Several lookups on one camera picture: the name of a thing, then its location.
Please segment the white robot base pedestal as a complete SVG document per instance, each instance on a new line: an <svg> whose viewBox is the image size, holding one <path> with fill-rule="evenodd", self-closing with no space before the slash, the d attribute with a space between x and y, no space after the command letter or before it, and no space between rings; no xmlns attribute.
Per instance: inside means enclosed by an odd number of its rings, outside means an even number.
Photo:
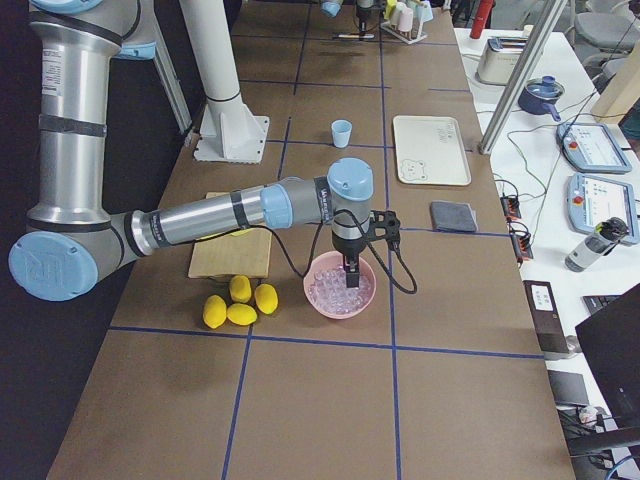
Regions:
<svg viewBox="0 0 640 480"><path fill-rule="evenodd" d="M270 119L254 115L242 98L224 2L191 0L180 6L206 96L195 158L260 163Z"/></svg>

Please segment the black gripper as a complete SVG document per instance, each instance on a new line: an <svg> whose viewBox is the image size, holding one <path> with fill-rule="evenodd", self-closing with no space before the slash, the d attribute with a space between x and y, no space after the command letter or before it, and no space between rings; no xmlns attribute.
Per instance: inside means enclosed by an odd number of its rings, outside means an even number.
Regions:
<svg viewBox="0 0 640 480"><path fill-rule="evenodd" d="M365 37L367 35L367 12L374 7L374 0L356 0L355 6L358 19L358 34L360 37Z"/></svg>
<svg viewBox="0 0 640 480"><path fill-rule="evenodd" d="M400 225L396 213L391 210L371 210L362 219L348 209L334 212L332 243L334 249L343 255L347 288L359 287L358 255L374 241L385 240L389 250L400 252Z"/></svg>

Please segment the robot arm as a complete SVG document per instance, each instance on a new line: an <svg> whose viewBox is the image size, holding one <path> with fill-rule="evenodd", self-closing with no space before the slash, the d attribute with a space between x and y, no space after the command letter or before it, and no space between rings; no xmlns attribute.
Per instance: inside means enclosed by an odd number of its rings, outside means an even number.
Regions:
<svg viewBox="0 0 640 480"><path fill-rule="evenodd" d="M160 149L153 127L168 115L177 85L144 93L140 81L113 87L112 70L161 74L171 60L150 1L33 1L29 24L42 43L38 117L39 198L8 255L14 281L30 295L67 301L158 249L242 228L332 223L349 198L340 165L312 180L282 180L214 200L111 213L105 194L141 190Z"/></svg>
<svg viewBox="0 0 640 480"><path fill-rule="evenodd" d="M329 17L335 18L341 11L343 0L327 0L320 1L320 10L321 12ZM356 0L354 7L355 14L355 25L357 30L351 33L336 33L334 37L336 39L348 39L348 40L368 40L373 39L374 34L369 31L367 26L369 19L371 17L371 13L376 6L375 1L369 0Z"/></svg>

